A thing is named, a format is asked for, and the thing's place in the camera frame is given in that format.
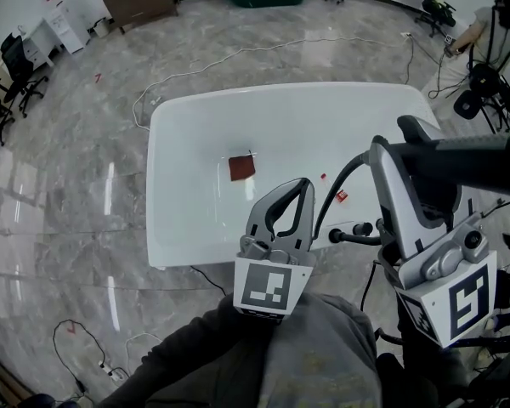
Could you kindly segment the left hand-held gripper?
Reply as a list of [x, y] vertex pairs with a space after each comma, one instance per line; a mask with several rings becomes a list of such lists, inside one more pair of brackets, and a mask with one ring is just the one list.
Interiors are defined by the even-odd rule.
[[[292, 224], [276, 232], [275, 223], [297, 201]], [[315, 266], [311, 252], [287, 250], [279, 242], [310, 246], [315, 189], [307, 178], [286, 182], [254, 204], [235, 258], [233, 305], [243, 315], [275, 322], [298, 304]]]

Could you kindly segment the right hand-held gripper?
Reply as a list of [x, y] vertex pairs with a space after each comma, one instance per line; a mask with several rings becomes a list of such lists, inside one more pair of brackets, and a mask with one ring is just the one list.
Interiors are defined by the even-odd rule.
[[426, 216], [400, 154], [384, 137], [373, 138], [369, 164], [384, 224], [402, 258], [411, 258], [399, 267], [394, 290], [414, 327], [447, 348], [493, 313], [497, 253], [478, 213], [436, 241], [441, 219]]

